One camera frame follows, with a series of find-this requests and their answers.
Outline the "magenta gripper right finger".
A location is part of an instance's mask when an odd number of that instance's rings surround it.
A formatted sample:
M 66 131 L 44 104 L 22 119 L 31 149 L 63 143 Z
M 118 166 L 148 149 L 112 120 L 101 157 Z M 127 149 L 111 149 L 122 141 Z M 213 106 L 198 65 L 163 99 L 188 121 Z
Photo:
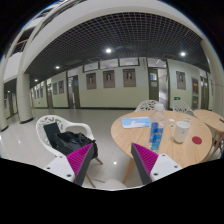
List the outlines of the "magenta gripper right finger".
M 131 144 L 131 153 L 143 185 L 150 184 L 182 169 L 167 154 L 154 153 L 136 143 Z

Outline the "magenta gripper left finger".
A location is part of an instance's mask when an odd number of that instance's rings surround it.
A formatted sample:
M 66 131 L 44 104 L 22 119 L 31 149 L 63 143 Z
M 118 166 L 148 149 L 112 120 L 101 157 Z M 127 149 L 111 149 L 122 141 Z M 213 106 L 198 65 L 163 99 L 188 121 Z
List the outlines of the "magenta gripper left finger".
M 69 155 L 60 155 L 50 162 L 45 170 L 81 186 L 94 154 L 93 144 L 88 144 Z

